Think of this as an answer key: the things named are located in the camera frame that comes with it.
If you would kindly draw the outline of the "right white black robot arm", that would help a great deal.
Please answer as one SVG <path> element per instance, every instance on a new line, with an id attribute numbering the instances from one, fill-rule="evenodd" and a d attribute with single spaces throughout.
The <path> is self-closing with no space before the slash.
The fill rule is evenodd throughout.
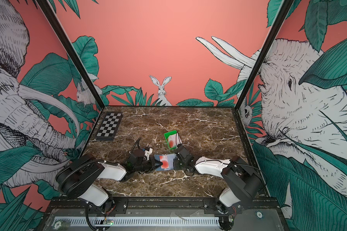
<path id="1" fill-rule="evenodd" d="M 178 145 L 174 153 L 174 163 L 186 173 L 212 175 L 225 181 L 227 188 L 215 199 L 215 205 L 210 206 L 220 214 L 236 213 L 235 206 L 250 204 L 265 187 L 261 170 L 247 164 L 239 156 L 225 160 L 196 157 L 182 144 Z"/>

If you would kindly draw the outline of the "white red credit card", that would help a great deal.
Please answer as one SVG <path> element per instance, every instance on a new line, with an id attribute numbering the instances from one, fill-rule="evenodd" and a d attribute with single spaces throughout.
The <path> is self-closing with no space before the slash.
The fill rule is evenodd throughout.
<path id="1" fill-rule="evenodd" d="M 162 169 L 168 169 L 170 167 L 167 156 L 160 156 L 160 162 L 162 163 L 161 165 Z"/>

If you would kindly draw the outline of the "green card tray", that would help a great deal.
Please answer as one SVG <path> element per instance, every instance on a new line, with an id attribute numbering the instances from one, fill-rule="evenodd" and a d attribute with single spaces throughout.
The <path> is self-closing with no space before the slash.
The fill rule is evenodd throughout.
<path id="1" fill-rule="evenodd" d="M 166 143 L 170 150 L 176 149 L 179 144 L 182 144 L 178 131 L 170 131 L 164 134 Z"/>

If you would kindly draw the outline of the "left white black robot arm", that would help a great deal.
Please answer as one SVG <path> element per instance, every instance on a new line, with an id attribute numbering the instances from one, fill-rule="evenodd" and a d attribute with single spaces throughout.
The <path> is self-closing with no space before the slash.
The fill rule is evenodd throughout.
<path id="1" fill-rule="evenodd" d="M 57 173 L 58 191 L 69 199 L 81 199 L 102 207 L 111 196 L 94 182 L 98 179 L 125 182 L 137 172 L 150 173 L 163 165 L 154 156 L 146 154 L 144 149 L 135 150 L 123 164 L 84 155 Z"/>

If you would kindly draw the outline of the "blue card holder wallet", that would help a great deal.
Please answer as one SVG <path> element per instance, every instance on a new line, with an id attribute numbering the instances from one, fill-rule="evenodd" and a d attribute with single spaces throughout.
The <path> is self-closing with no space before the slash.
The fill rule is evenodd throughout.
<path id="1" fill-rule="evenodd" d="M 154 155 L 155 160 L 162 162 L 162 165 L 156 171 L 174 170 L 174 159 L 176 154 Z"/>

